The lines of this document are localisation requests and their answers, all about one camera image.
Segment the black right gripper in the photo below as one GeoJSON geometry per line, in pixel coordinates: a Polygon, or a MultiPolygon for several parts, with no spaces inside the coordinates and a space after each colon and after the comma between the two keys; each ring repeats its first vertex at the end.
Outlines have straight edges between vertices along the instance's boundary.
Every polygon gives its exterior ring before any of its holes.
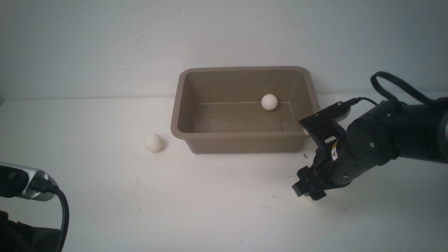
{"type": "Polygon", "coordinates": [[[331,137],[325,148],[317,148],[313,164],[298,172],[293,191],[298,197],[309,196],[318,201],[327,196],[325,190],[343,188],[371,168],[397,159],[399,152],[392,132],[391,119],[377,116],[355,119],[343,136],[331,137]]]}

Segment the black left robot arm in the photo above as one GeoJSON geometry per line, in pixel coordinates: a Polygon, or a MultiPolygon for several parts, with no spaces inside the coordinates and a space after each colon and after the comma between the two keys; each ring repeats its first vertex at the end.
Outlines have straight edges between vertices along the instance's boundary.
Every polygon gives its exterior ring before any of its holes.
{"type": "Polygon", "coordinates": [[[56,252],[59,238],[58,229],[14,222],[7,212],[0,211],[1,252],[56,252]]]}

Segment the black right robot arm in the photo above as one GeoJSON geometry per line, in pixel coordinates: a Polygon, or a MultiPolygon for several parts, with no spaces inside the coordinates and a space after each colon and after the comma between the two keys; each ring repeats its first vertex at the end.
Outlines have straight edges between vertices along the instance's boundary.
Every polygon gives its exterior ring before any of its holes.
{"type": "Polygon", "coordinates": [[[299,124],[317,144],[312,165],[298,170],[297,196],[317,201],[398,157],[447,163],[447,103],[407,105],[384,100],[345,130],[339,122],[363,98],[337,102],[299,124]]]}

